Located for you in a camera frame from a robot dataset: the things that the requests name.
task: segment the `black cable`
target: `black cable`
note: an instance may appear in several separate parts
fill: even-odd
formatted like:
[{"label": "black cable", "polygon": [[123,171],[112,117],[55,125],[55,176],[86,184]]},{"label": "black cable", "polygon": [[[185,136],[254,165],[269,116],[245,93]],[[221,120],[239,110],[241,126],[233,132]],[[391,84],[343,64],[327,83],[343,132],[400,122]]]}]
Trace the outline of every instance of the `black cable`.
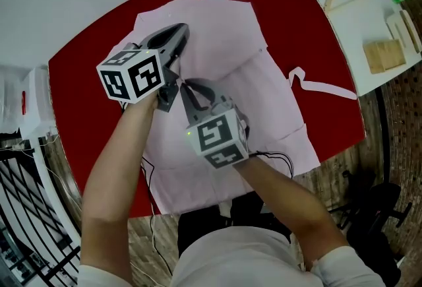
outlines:
[{"label": "black cable", "polygon": [[123,115],[127,109],[127,103],[126,102],[119,102],[121,107],[121,114]]},{"label": "black cable", "polygon": [[254,153],[249,154],[249,157],[256,157],[256,156],[265,156],[269,159],[281,159],[283,160],[287,167],[289,168],[290,172],[290,178],[293,179],[293,162],[291,161],[290,157],[287,154],[284,154],[282,152],[262,152],[262,151],[256,151]]},{"label": "black cable", "polygon": [[155,166],[152,165],[149,161],[147,161],[147,159],[145,159],[144,157],[142,157],[142,160],[145,160],[150,166],[152,166],[152,170],[151,170],[151,174],[150,174],[150,179],[147,181],[146,180],[146,170],[145,167],[143,167],[141,165],[142,170],[144,171],[144,175],[145,175],[145,182],[146,185],[148,187],[148,200],[150,201],[151,204],[151,210],[152,210],[152,216],[150,218],[150,230],[151,230],[151,234],[152,234],[152,245],[154,246],[154,249],[156,250],[157,254],[163,259],[164,263],[166,264],[167,270],[169,271],[170,275],[173,276],[173,273],[170,269],[169,264],[167,263],[167,261],[164,259],[164,257],[162,256],[162,254],[160,253],[160,251],[158,251],[157,246],[156,246],[156,242],[154,241],[154,232],[152,230],[152,219],[153,217],[155,217],[155,212],[154,212],[154,204],[152,203],[152,193],[151,193],[151,179],[152,179],[152,175],[154,174],[154,170],[155,170]]}]

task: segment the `fiducial marker cube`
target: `fiducial marker cube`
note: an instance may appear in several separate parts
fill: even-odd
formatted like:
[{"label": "fiducial marker cube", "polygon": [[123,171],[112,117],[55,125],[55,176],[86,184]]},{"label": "fiducial marker cube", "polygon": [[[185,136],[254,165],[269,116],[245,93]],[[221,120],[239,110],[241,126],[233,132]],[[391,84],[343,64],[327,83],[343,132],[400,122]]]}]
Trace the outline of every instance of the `fiducial marker cube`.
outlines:
[{"label": "fiducial marker cube", "polygon": [[235,109],[189,127],[186,134],[196,154],[216,169],[249,157],[245,129]]},{"label": "fiducial marker cube", "polygon": [[122,50],[97,66],[108,98],[137,103],[165,81],[157,50]]}]

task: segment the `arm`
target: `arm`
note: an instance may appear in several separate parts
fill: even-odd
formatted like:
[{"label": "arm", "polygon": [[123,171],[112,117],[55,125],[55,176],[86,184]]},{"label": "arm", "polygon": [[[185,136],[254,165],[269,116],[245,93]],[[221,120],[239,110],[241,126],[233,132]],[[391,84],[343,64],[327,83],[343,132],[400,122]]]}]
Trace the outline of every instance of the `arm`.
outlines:
[{"label": "arm", "polygon": [[129,106],[92,168],[82,199],[80,264],[132,282],[127,220],[156,93]]},{"label": "arm", "polygon": [[314,260],[349,245],[322,203],[304,187],[257,157],[234,166],[276,218],[295,234],[308,269]]}]

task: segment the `wire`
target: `wire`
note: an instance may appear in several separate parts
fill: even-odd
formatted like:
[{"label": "wire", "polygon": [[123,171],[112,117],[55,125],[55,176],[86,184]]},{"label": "wire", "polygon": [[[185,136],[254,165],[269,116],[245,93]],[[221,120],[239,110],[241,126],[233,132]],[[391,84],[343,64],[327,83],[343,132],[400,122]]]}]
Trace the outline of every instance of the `wire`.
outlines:
[{"label": "wire", "polygon": [[[53,141],[45,143],[45,144],[41,144],[40,146],[46,146],[48,144],[53,144],[57,138],[59,138],[59,135],[57,135]],[[24,148],[24,149],[19,149],[19,148],[13,148],[14,146],[18,146],[21,142],[24,142],[26,139],[22,139],[19,143],[10,146],[9,148],[0,148],[0,151],[29,151],[29,150],[33,150],[33,148]]]},{"label": "wire", "polygon": [[121,107],[121,114],[123,115],[125,113],[125,110],[127,109],[127,106],[128,106],[129,103],[119,101],[119,104],[120,104],[120,107]]},{"label": "wire", "polygon": [[[19,150],[19,151],[21,151],[25,156],[28,156],[28,157],[30,157],[30,158],[32,158],[32,159],[35,160],[35,158],[33,156],[30,156],[29,154],[25,153],[24,150]],[[71,199],[71,201],[73,201],[73,203],[76,205],[76,207],[79,209],[79,211],[82,211],[81,208],[79,207],[79,204],[73,199],[71,192],[67,189],[67,187],[66,187],[65,182],[63,181],[63,179],[61,179],[57,174],[55,174],[53,171],[51,171],[47,166],[45,168],[48,171],[50,171],[61,182],[62,188],[66,191],[66,193],[69,196],[69,198]]]},{"label": "wire", "polygon": [[170,269],[169,264],[167,263],[167,261],[164,259],[163,255],[160,253],[160,251],[158,251],[157,249],[157,245],[156,245],[156,240],[155,240],[155,236],[154,236],[154,226],[155,226],[155,210],[154,210],[154,204],[152,203],[152,193],[151,193],[151,179],[152,179],[152,175],[154,174],[154,170],[155,170],[155,166],[153,164],[151,164],[147,159],[145,159],[144,157],[142,157],[142,160],[145,160],[150,166],[152,166],[152,170],[151,170],[151,174],[150,174],[150,179],[147,181],[146,179],[146,170],[145,167],[141,165],[141,168],[144,171],[144,175],[145,175],[145,181],[146,184],[148,186],[148,199],[150,201],[151,204],[151,211],[152,211],[152,216],[150,218],[150,229],[151,229],[151,234],[152,234],[152,246],[154,247],[155,251],[157,252],[157,254],[161,257],[162,261],[164,262],[164,264],[166,264],[167,270],[170,273],[170,276],[173,276],[173,273]]},{"label": "wire", "polygon": [[286,163],[287,167],[289,168],[290,178],[293,179],[293,174],[294,174],[293,162],[291,161],[290,157],[287,154],[284,154],[282,152],[272,152],[272,151],[268,151],[268,152],[256,151],[254,153],[249,154],[250,158],[255,157],[255,156],[265,156],[269,159],[283,160]]},{"label": "wire", "polygon": [[134,263],[131,263],[131,265],[132,265],[132,267],[133,268],[135,268],[135,269],[137,269],[138,271],[140,271],[141,273],[143,273],[143,274],[145,274],[148,278],[150,278],[151,279],[151,281],[154,283],[154,284],[156,284],[157,286],[160,286],[160,287],[165,287],[164,285],[162,285],[162,284],[159,284],[158,282],[156,282],[149,274],[147,274],[147,273],[145,273],[142,269],[140,269],[138,266],[135,266],[135,264]]}]

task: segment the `red table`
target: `red table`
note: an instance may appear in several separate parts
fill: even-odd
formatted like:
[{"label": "red table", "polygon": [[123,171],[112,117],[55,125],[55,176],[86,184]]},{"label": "red table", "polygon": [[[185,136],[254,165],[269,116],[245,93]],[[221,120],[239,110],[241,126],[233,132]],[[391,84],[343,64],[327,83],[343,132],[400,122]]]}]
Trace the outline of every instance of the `red table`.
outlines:
[{"label": "red table", "polygon": [[[49,61],[57,128],[81,191],[121,116],[119,104],[107,99],[96,65],[132,30],[138,13],[169,1],[129,0],[83,30]],[[300,66],[307,80],[355,91],[346,59],[316,0],[238,1],[252,3],[268,51],[285,76]],[[298,83],[293,92],[320,161],[365,138],[358,101],[304,91]],[[140,180],[131,216],[150,214],[146,184]]]}]

